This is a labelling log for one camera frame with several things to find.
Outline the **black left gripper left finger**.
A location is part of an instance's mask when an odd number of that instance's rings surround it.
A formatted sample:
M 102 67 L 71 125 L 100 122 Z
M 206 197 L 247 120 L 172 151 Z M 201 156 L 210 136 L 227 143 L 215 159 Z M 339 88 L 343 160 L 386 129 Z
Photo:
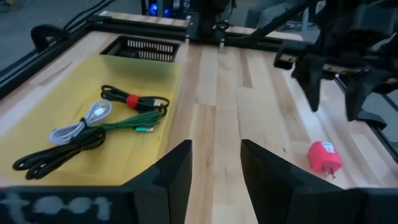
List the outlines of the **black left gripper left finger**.
M 122 224 L 184 224 L 192 185 L 192 141 L 184 140 L 129 180 Z

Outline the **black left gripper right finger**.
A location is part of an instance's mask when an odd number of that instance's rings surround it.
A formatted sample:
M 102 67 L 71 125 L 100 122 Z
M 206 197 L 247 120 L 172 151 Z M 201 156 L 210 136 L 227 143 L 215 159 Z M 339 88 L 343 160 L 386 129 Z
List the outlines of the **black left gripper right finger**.
M 315 193 L 340 188 L 249 139 L 241 141 L 244 181 L 259 224 L 287 224 L 293 192 Z

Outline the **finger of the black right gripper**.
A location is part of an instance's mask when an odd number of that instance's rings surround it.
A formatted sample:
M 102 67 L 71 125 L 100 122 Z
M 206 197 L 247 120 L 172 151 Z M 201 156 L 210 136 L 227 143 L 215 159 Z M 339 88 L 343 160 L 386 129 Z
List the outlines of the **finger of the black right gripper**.
M 292 72 L 292 78 L 297 80 L 313 112 L 318 111 L 319 107 L 324 64 L 323 57 L 305 54 L 296 61 L 295 69 Z
M 372 93 L 388 94 L 392 91 L 392 72 L 369 69 L 351 77 L 345 91 L 346 117 L 353 121 L 358 117 L 363 103 Z

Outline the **yellow cutting board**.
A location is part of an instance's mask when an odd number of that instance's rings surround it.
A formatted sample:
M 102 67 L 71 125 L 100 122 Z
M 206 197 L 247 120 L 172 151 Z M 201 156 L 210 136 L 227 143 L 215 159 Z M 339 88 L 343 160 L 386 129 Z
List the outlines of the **yellow cutting board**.
M 163 156 L 180 88 L 175 63 L 94 55 L 63 65 L 53 64 L 0 101 L 0 187 L 25 185 L 23 171 L 12 164 L 52 146 L 53 129 L 77 122 L 111 85 L 139 96 L 170 100 L 167 115 L 153 131 L 109 132 L 97 149 L 73 157 L 31 185 L 119 185 Z

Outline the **black slotted basket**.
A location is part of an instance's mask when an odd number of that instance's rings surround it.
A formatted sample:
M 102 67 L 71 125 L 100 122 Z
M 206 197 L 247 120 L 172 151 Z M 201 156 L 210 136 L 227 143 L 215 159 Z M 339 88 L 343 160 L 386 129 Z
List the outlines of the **black slotted basket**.
M 101 55 L 174 62 L 180 44 L 120 35 L 112 41 Z

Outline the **computer with blue lights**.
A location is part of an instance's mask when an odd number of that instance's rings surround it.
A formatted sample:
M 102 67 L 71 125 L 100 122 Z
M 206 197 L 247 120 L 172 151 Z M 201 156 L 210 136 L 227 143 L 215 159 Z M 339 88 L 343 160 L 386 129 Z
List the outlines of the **computer with blue lights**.
M 190 8 L 192 0 L 140 0 L 142 15 L 178 18 Z

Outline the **black curved hook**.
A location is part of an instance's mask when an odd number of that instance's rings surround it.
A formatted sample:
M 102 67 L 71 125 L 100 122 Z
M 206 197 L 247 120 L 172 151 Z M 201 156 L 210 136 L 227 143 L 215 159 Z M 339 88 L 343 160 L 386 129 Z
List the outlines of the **black curved hook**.
M 48 37 L 55 38 L 56 40 L 67 40 L 70 38 L 70 33 L 57 26 L 42 24 L 35 26 L 30 31 L 31 39 L 38 52 L 42 52 L 49 47 Z

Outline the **pink wall charger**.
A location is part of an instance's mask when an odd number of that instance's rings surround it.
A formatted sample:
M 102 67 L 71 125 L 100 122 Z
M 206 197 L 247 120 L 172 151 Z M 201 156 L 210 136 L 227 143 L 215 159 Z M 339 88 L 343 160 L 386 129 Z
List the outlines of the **pink wall charger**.
M 333 179 L 336 172 L 343 166 L 343 161 L 331 142 L 314 142 L 309 147 L 307 155 L 312 171 L 330 175 Z

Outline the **black aluminium table frame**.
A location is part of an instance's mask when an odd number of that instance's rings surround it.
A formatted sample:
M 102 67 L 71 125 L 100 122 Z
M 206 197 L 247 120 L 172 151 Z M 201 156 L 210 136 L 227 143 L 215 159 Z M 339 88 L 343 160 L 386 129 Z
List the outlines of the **black aluminium table frame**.
M 248 33 L 245 27 L 237 27 L 219 30 L 214 38 L 200 39 L 197 36 L 198 20 L 199 17 L 197 15 L 192 15 L 189 16 L 187 21 L 181 20 L 177 26 L 174 26 L 160 22 L 118 19 L 113 12 L 103 16 L 91 13 L 70 28 L 61 28 L 70 33 L 69 39 L 56 40 L 48 37 L 47 40 L 50 45 L 47 49 L 42 52 L 34 49 L 0 71 L 0 101 L 66 52 L 88 33 L 94 31 L 169 40 L 188 39 L 193 43 L 208 45 L 224 43 L 231 47 L 269 52 L 278 51 L 284 43 L 293 44 L 296 47 L 303 47 L 306 44 L 290 37 L 277 37 L 277 32 L 273 26 L 268 26 L 265 34 L 260 34 L 256 30 Z

